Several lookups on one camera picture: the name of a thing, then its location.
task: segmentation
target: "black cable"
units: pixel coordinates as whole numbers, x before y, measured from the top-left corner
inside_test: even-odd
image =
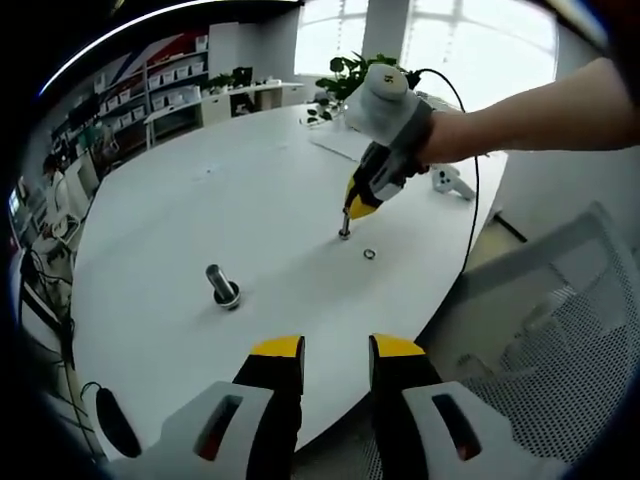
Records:
[[[87,382],[84,384],[84,386],[82,387],[82,389],[80,390],[80,398],[82,398],[82,396],[84,395],[84,393],[87,391],[87,389],[89,387],[91,387],[92,385],[95,385],[98,388],[102,388],[102,385],[100,385],[98,382]]]
[[[76,405],[76,402],[73,401],[73,393],[72,393],[72,389],[71,389],[71,380],[69,379],[69,371],[66,368],[64,369],[64,374],[67,377],[67,385],[69,386],[69,393],[71,395],[71,400],[72,400],[71,405],[73,406],[73,410],[76,413],[76,418],[78,419],[78,423],[80,425],[82,425],[82,420],[80,420],[80,413],[78,412],[78,406]],[[81,428],[80,430],[82,431],[82,435],[84,436],[84,439],[87,442],[87,446],[89,447],[89,450],[91,451],[91,458],[96,458],[96,451],[93,449],[93,446],[91,445],[91,442],[89,441],[89,437],[87,436],[87,432],[85,431],[84,428]]]
[[[424,68],[421,70],[423,72],[433,73],[434,75],[437,75],[442,80],[444,80],[447,83],[447,85],[449,85],[449,88],[451,88],[451,90],[453,91],[453,94],[456,96],[456,99],[458,100],[458,104],[460,105],[460,110],[462,110],[463,113],[467,113],[467,111],[464,108],[464,104],[462,103],[462,99],[460,98],[460,95],[458,95],[458,91],[453,86],[453,84],[449,81],[449,79],[444,76],[444,74],[438,72],[437,70],[433,70],[432,68]],[[478,204],[480,203],[480,167],[478,166],[478,156],[475,155],[473,157],[473,160],[475,162],[475,167],[476,167],[476,205],[473,210],[473,220],[471,222],[471,234],[469,235],[469,243],[467,244],[467,252],[464,255],[464,262],[462,263],[462,270],[460,271],[461,274],[462,272],[464,272],[465,268],[467,268],[469,255],[471,254],[471,245],[473,244],[473,235],[475,234],[476,223],[478,221]]]

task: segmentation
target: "cabinet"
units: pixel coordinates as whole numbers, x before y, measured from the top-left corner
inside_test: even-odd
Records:
[[[204,98],[201,103],[202,125],[213,125],[231,118],[229,95],[217,95]]]

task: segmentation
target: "shelf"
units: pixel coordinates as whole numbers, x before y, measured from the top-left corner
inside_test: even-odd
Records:
[[[161,62],[154,63],[153,65],[150,65],[150,64],[147,63],[147,68],[161,67],[162,65],[167,65],[169,63],[177,62],[178,60],[184,60],[185,58],[192,58],[192,57],[197,57],[198,55],[205,55],[208,52],[209,52],[209,50],[203,50],[202,52],[185,53],[184,55],[179,55],[177,57],[172,57],[172,58],[169,58],[167,60],[163,60]]]
[[[127,75],[126,77],[122,77],[120,80],[118,80],[116,83],[109,85],[107,88],[104,89],[104,91],[102,91],[99,95],[105,95],[109,92],[109,90],[116,88],[118,85],[123,84],[124,82],[126,82],[127,80],[131,80],[134,77],[137,77],[138,75],[142,75],[142,70],[140,70],[139,72],[134,72],[131,73],[129,75]]]
[[[189,75],[188,77],[185,77],[185,78],[175,79],[173,82],[164,83],[160,85],[158,88],[154,88],[153,90],[149,89],[149,93],[153,94],[153,93],[159,92],[160,90],[164,90],[166,87],[175,86],[178,83],[186,82],[187,80],[191,80],[192,78],[196,78],[196,77],[201,77],[203,75],[207,75],[208,73],[209,72],[205,70],[202,73],[198,73],[197,75]]]
[[[108,117],[108,116],[112,115],[114,112],[117,112],[118,110],[120,110],[122,107],[124,107],[124,106],[128,105],[128,104],[129,104],[129,103],[131,103],[131,102],[134,102],[134,101],[136,101],[136,100],[139,100],[139,99],[141,99],[141,98],[144,98],[144,92],[139,93],[138,95],[134,95],[134,96],[132,96],[132,97],[131,97],[131,98],[129,98],[129,100],[127,100],[126,102],[124,102],[124,103],[120,103],[117,107],[112,108],[111,110],[109,110],[109,111],[108,111],[108,112],[106,112],[106,113],[98,114],[98,116],[99,116],[100,118]]]
[[[139,118],[139,119],[137,119],[137,120],[132,121],[132,122],[131,122],[129,125],[127,125],[126,127],[122,127],[122,128],[120,128],[120,129],[118,129],[118,130],[114,130],[114,131],[113,131],[113,134],[115,135],[116,133],[120,133],[120,132],[122,132],[122,131],[124,131],[124,130],[128,129],[128,128],[129,128],[129,127],[131,127],[131,126],[136,125],[136,124],[138,124],[138,123],[142,122],[145,118],[147,118],[147,115],[145,115],[144,117],[141,117],[141,118]]]

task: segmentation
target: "white device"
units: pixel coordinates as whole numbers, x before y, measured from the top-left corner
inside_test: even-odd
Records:
[[[471,201],[476,198],[476,192],[460,178],[460,170],[452,165],[433,165],[431,167],[431,182],[436,192],[449,193],[454,190],[465,200]]]

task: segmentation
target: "wall shelf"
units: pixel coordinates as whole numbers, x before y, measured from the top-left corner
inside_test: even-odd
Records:
[[[161,62],[157,62],[154,64],[147,64],[148,69],[161,67],[163,65],[168,65],[169,63],[177,62],[178,60],[184,60],[185,58],[197,57],[198,55],[206,55],[209,50],[203,50],[201,52],[190,52],[185,53],[184,55],[178,55],[175,57],[168,58],[167,60],[162,60]]]

